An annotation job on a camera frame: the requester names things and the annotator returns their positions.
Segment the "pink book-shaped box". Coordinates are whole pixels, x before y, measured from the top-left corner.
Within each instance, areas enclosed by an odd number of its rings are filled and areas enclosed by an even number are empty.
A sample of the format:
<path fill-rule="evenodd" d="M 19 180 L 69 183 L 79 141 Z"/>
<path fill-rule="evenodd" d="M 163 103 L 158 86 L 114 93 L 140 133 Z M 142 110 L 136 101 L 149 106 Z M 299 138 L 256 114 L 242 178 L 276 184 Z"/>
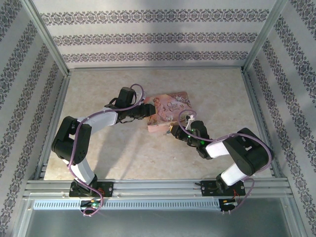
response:
<path fill-rule="evenodd" d="M 166 132 L 178 121 L 183 110 L 191 110 L 191 103 L 187 92 L 174 92 L 147 97 L 145 104 L 155 107 L 156 113 L 147 119 L 149 132 Z"/>

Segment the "grey metal sheet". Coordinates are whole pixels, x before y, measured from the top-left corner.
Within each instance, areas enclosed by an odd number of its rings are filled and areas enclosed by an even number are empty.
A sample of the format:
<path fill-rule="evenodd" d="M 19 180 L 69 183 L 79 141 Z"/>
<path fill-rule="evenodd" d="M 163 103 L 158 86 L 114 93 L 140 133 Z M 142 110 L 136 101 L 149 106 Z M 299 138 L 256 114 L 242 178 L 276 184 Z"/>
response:
<path fill-rule="evenodd" d="M 75 208 L 31 201 L 13 237 L 308 237 L 289 199 L 250 198 L 231 214 L 193 209 L 103 209 L 85 217 Z"/>

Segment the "small left controller board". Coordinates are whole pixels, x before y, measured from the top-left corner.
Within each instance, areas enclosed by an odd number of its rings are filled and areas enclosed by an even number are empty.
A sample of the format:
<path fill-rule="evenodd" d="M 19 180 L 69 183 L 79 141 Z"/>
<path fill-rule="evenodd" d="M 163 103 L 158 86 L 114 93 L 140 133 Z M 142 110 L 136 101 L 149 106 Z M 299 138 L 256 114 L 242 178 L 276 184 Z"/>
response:
<path fill-rule="evenodd" d="M 101 201 L 99 200 L 82 200 L 80 202 L 80 207 L 97 209 L 100 207 L 100 204 L 101 204 Z"/>

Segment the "aluminium frame rail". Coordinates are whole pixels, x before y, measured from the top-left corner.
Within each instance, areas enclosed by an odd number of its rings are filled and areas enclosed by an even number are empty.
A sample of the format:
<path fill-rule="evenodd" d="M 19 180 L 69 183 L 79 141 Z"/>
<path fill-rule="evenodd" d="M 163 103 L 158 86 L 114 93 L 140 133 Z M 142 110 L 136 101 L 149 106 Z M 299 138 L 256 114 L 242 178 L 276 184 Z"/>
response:
<path fill-rule="evenodd" d="M 262 109 L 261 109 L 260 103 L 258 101 L 258 98 L 256 96 L 255 90 L 252 88 L 252 84 L 251 84 L 251 81 L 250 81 L 248 75 L 244 72 L 241 72 L 241 76 L 242 76 L 242 79 L 243 79 L 243 82 L 245 85 L 245 89 L 247 91 L 247 95 L 248 95 L 248 98 L 249 98 L 249 101 L 251 104 L 251 108 L 252 108 L 252 111 L 253 111 L 253 114 L 255 117 L 255 121 L 257 124 L 260 138 L 266 145 L 268 145 L 272 149 L 272 151 L 275 155 L 274 147 L 271 144 L 270 134 L 269 134 L 269 131 L 267 129 L 267 124 L 266 124 L 265 118 L 263 116 Z M 284 174 L 281 171 L 281 168 L 280 168 L 280 165 L 279 165 L 279 162 L 278 162 L 276 156 L 274 156 L 274 158 L 270 164 L 270 170 L 272 170 L 274 177 L 284 178 Z"/>
<path fill-rule="evenodd" d="M 181 67 L 86 67 L 70 69 L 70 73 L 74 72 L 92 72 L 92 71 L 151 71 L 151 70 L 224 70 L 224 69 L 239 69 L 240 66 L 181 66 Z"/>
<path fill-rule="evenodd" d="M 56 129 L 58 127 L 58 122 L 59 122 L 60 115 L 62 112 L 67 89 L 69 86 L 70 77 L 71 77 L 71 73 L 68 73 L 64 77 L 63 82 L 60 86 L 58 97 L 54 104 L 53 114 L 51 116 L 50 124 L 47 130 L 46 138 L 42 147 L 42 152 L 40 154 L 38 165 L 34 173 L 34 177 L 33 177 L 34 180 L 39 180 L 41 178 L 42 168 L 44 167 L 45 164 L 48 163 L 50 153 L 51 153 L 51 144 L 54 139 Z"/>

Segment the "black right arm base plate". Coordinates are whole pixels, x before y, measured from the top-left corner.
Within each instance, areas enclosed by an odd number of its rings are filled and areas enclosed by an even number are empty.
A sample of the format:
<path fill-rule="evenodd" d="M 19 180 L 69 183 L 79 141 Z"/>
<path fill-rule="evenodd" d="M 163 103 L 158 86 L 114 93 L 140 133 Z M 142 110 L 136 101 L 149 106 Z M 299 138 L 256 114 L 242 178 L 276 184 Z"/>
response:
<path fill-rule="evenodd" d="M 234 195 L 245 196 L 245 187 L 242 181 L 227 186 L 219 181 L 202 180 L 200 182 L 203 197 L 232 197 Z"/>

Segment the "aluminium front rail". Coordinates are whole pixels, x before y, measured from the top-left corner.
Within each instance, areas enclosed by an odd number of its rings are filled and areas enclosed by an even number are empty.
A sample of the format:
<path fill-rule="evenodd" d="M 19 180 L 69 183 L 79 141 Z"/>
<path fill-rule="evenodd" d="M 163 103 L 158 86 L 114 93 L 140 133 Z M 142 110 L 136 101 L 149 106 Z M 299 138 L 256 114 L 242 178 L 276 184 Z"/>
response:
<path fill-rule="evenodd" d="M 114 180 L 113 199 L 201 198 L 198 180 Z M 70 180 L 28 181 L 23 199 L 68 199 Z M 286 178 L 255 178 L 249 198 L 291 198 Z"/>

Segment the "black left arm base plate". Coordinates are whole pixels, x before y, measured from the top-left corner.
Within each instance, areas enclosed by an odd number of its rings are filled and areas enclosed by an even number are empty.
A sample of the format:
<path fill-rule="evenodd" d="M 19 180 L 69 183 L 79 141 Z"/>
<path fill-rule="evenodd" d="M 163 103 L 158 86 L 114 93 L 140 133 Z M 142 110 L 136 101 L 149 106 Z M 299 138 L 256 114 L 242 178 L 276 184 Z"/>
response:
<path fill-rule="evenodd" d="M 92 183 L 93 189 L 97 190 L 103 197 L 110 198 L 113 194 L 114 183 L 113 182 L 101 182 L 96 181 Z M 91 189 L 83 186 L 77 181 L 73 181 L 70 186 L 69 197 L 70 198 L 84 198 L 84 197 L 98 197 L 99 195 Z"/>

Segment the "aluminium corner post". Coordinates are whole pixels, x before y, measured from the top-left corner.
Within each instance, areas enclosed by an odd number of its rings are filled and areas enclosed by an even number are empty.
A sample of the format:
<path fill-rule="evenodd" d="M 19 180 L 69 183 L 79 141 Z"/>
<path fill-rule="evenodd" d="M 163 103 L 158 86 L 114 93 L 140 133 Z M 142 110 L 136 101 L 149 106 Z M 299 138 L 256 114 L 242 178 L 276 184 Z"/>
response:
<path fill-rule="evenodd" d="M 276 0 L 271 12 L 269 13 L 267 20 L 265 21 L 252 49 L 250 50 L 241 71 L 245 74 L 251 67 L 253 61 L 255 60 L 257 54 L 259 53 L 262 45 L 264 44 L 266 38 L 268 37 L 270 31 L 272 30 L 275 22 L 279 18 L 281 12 L 283 11 L 288 0 Z"/>
<path fill-rule="evenodd" d="M 20 0 L 22 6 L 25 8 L 28 16 L 35 25 L 38 33 L 40 34 L 41 39 L 49 49 L 54 61 L 57 63 L 59 69 L 61 70 L 64 76 L 69 74 L 69 69 L 60 53 L 59 49 L 56 46 L 56 43 L 53 40 L 47 26 L 45 25 L 39 11 L 37 10 L 34 2 L 32 0 Z"/>

